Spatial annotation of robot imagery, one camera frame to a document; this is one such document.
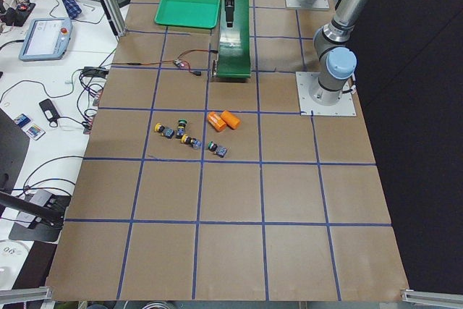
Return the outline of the plain orange cylinder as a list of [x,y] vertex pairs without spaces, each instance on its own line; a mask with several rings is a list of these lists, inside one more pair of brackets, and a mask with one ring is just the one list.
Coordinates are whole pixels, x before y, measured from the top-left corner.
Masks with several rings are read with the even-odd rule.
[[224,110],[221,112],[221,118],[227,124],[228,127],[236,130],[241,125],[241,119],[235,116],[230,111]]

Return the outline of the near blue teach pendant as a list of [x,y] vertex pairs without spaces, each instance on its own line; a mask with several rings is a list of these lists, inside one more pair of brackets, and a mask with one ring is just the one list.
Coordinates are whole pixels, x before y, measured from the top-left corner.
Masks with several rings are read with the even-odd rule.
[[34,19],[28,28],[19,60],[59,60],[67,50],[73,24],[68,17]]

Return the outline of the small motor controller board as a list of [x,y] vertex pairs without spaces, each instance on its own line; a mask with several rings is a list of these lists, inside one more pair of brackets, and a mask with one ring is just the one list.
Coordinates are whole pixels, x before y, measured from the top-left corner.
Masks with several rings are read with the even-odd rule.
[[188,68],[189,67],[189,63],[184,61],[184,60],[181,60],[181,59],[176,59],[174,60],[174,65],[180,69],[184,69],[184,68]]

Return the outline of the green push button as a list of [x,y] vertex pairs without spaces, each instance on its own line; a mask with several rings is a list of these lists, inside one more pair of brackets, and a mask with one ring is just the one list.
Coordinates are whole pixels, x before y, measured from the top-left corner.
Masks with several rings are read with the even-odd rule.
[[176,138],[181,139],[185,135],[185,129],[187,126],[186,119],[179,119],[177,123]]
[[220,157],[220,158],[223,158],[227,152],[228,152],[228,148],[227,147],[224,147],[222,145],[219,145],[218,143],[215,143],[213,141],[210,141],[209,144],[208,144],[208,150],[210,152],[212,152],[214,155]]

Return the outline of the yellow push button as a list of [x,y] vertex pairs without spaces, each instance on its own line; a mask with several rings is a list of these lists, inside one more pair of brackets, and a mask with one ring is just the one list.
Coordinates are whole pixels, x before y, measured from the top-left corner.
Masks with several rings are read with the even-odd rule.
[[195,137],[190,137],[187,134],[184,134],[181,138],[181,143],[190,146],[191,148],[198,150],[202,146],[202,142]]
[[172,139],[173,136],[175,136],[175,131],[172,128],[167,127],[159,122],[156,123],[154,131],[168,139]]

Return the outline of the green conveyor belt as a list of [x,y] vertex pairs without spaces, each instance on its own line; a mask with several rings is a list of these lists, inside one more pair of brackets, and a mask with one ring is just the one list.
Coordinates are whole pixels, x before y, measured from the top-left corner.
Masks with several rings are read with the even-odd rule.
[[218,56],[213,76],[219,79],[245,79],[251,75],[249,0],[234,0],[234,22],[227,27],[225,1],[221,0]]

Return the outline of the orange cylinder with label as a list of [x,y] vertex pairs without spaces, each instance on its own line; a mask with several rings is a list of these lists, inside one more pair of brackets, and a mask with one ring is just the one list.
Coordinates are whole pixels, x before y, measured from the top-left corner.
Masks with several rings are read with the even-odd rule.
[[208,112],[207,120],[217,132],[222,132],[227,128],[226,122],[214,111]]

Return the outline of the green plastic tray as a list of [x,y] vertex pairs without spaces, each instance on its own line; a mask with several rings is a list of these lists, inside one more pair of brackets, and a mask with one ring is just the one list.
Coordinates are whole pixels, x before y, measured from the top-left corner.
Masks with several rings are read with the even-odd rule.
[[161,0],[154,17],[158,25],[213,29],[220,0]]

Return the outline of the blue plaid cloth pouch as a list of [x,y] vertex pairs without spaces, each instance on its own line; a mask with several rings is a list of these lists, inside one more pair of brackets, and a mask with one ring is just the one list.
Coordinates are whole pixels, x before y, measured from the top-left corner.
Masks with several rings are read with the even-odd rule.
[[61,0],[64,8],[71,20],[76,20],[81,14],[82,9],[75,0]]

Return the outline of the black power adapter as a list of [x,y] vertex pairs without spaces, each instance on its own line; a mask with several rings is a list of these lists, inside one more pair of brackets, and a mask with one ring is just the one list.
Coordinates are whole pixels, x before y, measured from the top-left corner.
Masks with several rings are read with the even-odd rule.
[[56,122],[58,119],[61,118],[61,115],[57,111],[51,99],[44,99],[38,105],[40,106],[48,122]]

